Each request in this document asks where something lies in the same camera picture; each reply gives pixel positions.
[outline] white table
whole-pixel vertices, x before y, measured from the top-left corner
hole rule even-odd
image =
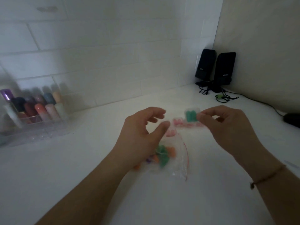
[[[108,154],[136,111],[159,106],[171,118],[183,117],[186,108],[220,105],[215,93],[198,91],[187,85],[78,112],[69,135],[0,149],[0,224],[35,223]],[[300,129],[242,96],[226,105],[244,110],[262,143],[300,176]],[[250,190],[250,177],[207,128],[180,132],[189,151],[188,180],[130,172],[105,224],[274,224],[257,190]]]

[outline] bracelet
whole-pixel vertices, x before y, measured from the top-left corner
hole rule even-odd
[[[262,178],[259,181],[254,181],[252,183],[250,183],[250,189],[254,189],[255,185],[260,184],[264,181],[267,181],[271,178],[273,178],[278,172],[280,172],[281,170],[283,170],[286,167],[286,165],[282,165],[279,169],[275,170],[272,174],[270,174],[269,176]]]

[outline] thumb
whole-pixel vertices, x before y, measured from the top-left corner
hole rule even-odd
[[[151,136],[151,138],[152,138],[153,141],[159,143],[159,141],[165,135],[165,133],[167,132],[167,130],[168,130],[169,127],[170,127],[170,122],[169,121],[163,121],[149,135]]]
[[[220,126],[220,123],[218,121],[214,120],[211,116],[203,113],[197,114],[197,120],[204,124],[207,128],[209,128],[210,131],[213,131]]]

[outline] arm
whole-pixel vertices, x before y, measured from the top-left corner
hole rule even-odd
[[[162,122],[151,134],[145,126],[165,112],[149,107],[127,117],[112,151],[36,225],[99,224],[125,174],[155,152],[170,123]]]
[[[268,177],[283,166],[263,147],[241,110],[217,106],[202,111],[197,118],[253,181]],[[297,176],[284,168],[257,184],[257,189],[276,224],[300,224],[300,179]]]

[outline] person's left hand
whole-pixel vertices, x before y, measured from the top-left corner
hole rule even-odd
[[[112,150],[126,168],[131,169],[155,153],[161,138],[170,126],[164,121],[152,132],[146,130],[149,122],[156,123],[164,118],[166,111],[158,107],[148,107],[125,119],[120,136]]]

